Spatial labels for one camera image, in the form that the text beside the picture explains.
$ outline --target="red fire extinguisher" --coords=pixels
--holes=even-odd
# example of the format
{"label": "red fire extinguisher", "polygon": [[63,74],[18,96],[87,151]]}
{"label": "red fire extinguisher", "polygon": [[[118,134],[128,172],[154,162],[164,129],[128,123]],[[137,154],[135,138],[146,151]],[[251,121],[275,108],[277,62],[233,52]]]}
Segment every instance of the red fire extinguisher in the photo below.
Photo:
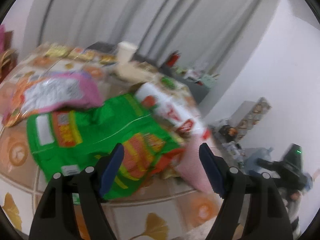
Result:
{"label": "red fire extinguisher", "polygon": [[180,53],[179,51],[175,51],[173,52],[169,57],[168,59],[166,60],[165,64],[168,66],[168,67],[172,67],[176,62],[177,60],[180,58]]}

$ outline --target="pink bag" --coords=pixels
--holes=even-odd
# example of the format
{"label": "pink bag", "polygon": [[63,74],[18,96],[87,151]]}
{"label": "pink bag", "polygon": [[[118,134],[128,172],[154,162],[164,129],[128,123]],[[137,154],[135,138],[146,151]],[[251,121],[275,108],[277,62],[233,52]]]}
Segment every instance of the pink bag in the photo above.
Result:
{"label": "pink bag", "polygon": [[214,155],[220,156],[220,152],[216,149],[208,130],[203,135],[193,134],[186,145],[183,158],[179,165],[175,167],[175,170],[181,175],[181,178],[195,189],[210,194],[212,193],[212,187],[199,159],[199,147],[203,143],[207,143]]}
{"label": "pink bag", "polygon": [[0,53],[4,52],[4,25],[0,25]]}
{"label": "pink bag", "polygon": [[32,114],[65,106],[88,109],[102,104],[97,85],[85,72],[26,74],[16,84],[2,123],[10,127]]}

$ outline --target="pink snack bag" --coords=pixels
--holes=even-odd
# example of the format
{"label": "pink snack bag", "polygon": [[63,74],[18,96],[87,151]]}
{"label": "pink snack bag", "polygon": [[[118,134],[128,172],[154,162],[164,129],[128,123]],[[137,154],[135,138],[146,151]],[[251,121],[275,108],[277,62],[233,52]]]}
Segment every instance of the pink snack bag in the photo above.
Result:
{"label": "pink snack bag", "polygon": [[4,52],[4,25],[0,25],[0,53]]}
{"label": "pink snack bag", "polygon": [[32,114],[66,106],[88,109],[102,104],[97,85],[84,72],[27,74],[16,84],[3,124],[10,127]]}

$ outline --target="ginkgo leaf pattern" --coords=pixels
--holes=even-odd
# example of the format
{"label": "ginkgo leaf pattern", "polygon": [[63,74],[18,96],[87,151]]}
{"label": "ginkgo leaf pattern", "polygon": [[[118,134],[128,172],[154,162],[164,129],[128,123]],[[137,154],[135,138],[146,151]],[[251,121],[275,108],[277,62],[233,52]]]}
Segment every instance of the ginkgo leaf pattern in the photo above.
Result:
{"label": "ginkgo leaf pattern", "polygon": [[10,218],[13,226],[18,229],[18,230],[22,230],[22,221],[19,215],[19,209],[17,208],[12,195],[8,192],[5,195],[4,198],[4,205],[2,207],[2,209],[7,213],[8,217]]}
{"label": "ginkgo leaf pattern", "polygon": [[149,213],[146,220],[146,229],[141,235],[134,236],[129,240],[140,236],[149,236],[154,240],[167,240],[169,227],[167,222],[155,213]]}

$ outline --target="snack bag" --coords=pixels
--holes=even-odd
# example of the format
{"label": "snack bag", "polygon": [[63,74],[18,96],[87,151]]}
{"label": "snack bag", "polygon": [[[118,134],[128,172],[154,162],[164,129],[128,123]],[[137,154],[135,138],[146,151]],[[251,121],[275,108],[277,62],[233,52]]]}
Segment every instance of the snack bag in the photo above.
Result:
{"label": "snack bag", "polygon": [[117,62],[116,56],[112,54],[101,54],[100,63],[103,65],[114,64]]}
{"label": "snack bag", "polygon": [[95,166],[122,143],[124,160],[105,199],[131,195],[184,151],[131,94],[83,112],[33,115],[27,121],[27,134],[33,158],[47,180],[56,172],[71,175]]}
{"label": "snack bag", "polygon": [[68,58],[91,61],[93,60],[95,54],[96,54],[95,51],[91,49],[74,48],[70,52]]}
{"label": "snack bag", "polygon": [[141,104],[153,111],[154,114],[169,120],[180,134],[195,134],[203,132],[201,121],[188,108],[180,103],[180,98],[163,91],[152,83],[143,84],[135,94]]}
{"label": "snack bag", "polygon": [[4,38],[5,38],[5,28],[4,25],[0,25],[0,53],[4,52]]}
{"label": "snack bag", "polygon": [[46,52],[46,57],[66,57],[72,49],[67,46],[52,44]]}
{"label": "snack bag", "polygon": [[85,72],[25,75],[16,84],[3,124],[10,127],[32,114],[64,106],[91,108],[102,104],[97,85]]}

